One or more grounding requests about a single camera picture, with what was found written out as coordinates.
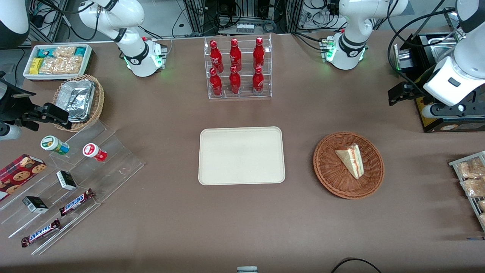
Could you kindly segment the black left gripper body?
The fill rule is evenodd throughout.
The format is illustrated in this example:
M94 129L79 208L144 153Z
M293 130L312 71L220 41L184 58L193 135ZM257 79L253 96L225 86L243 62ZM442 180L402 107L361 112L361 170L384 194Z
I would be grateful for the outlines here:
M474 119L485 116L485 92L475 89L458 104L449 107L444 103L431 102L427 98L415 100L418 112L428 119Z

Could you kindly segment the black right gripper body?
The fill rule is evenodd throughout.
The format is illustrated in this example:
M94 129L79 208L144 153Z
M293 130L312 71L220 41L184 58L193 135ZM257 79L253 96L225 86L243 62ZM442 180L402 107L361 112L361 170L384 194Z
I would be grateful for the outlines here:
M3 71L0 73L0 81L6 86L0 101L1 122L38 131L38 122L46 123L46 120L42 111L38 110L42 107L33 104L30 99L37 94L8 83L3 79L5 75Z

